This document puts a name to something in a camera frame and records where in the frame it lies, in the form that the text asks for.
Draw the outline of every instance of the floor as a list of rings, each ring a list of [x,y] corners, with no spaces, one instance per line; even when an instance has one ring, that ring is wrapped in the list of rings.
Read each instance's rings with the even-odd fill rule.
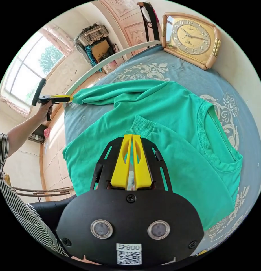
[[[94,74],[87,81],[77,88],[75,94],[81,88],[92,86],[96,81],[104,77],[104,74]],[[64,126],[64,108],[63,106],[53,116],[49,125],[50,134],[46,139],[43,148],[43,172],[46,189],[58,189],[72,186],[66,162],[63,158],[63,150],[65,148],[65,126]],[[49,200],[62,200],[75,194],[70,191],[70,195],[62,195],[50,197]]]

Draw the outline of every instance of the air conditioner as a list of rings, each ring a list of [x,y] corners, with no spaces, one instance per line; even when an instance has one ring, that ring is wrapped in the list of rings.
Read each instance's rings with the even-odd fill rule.
[[[28,138],[28,140],[43,144],[45,141],[44,130],[47,126],[41,124]]]

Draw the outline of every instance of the window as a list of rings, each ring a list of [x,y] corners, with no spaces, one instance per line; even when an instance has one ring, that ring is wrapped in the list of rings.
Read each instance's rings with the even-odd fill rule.
[[[11,64],[4,85],[8,99],[21,108],[30,108],[34,93],[42,78],[64,55],[39,32],[21,48]]]

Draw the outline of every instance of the blue bedspread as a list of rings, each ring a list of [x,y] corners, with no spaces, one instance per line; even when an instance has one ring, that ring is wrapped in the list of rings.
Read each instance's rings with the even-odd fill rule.
[[[123,63],[96,83],[153,79],[175,81],[213,103],[232,146],[243,155],[241,182],[235,210],[209,229],[193,255],[223,242],[247,216],[255,203],[261,183],[261,141],[255,121],[238,92],[213,69],[204,71],[162,50],[149,48]],[[65,109],[66,144],[74,140],[113,105],[70,104]]]

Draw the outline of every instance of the gold clock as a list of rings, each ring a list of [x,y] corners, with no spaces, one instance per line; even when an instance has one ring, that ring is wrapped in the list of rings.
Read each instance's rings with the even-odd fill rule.
[[[221,34],[214,24],[199,17],[165,13],[161,43],[165,52],[206,70],[217,59]]]

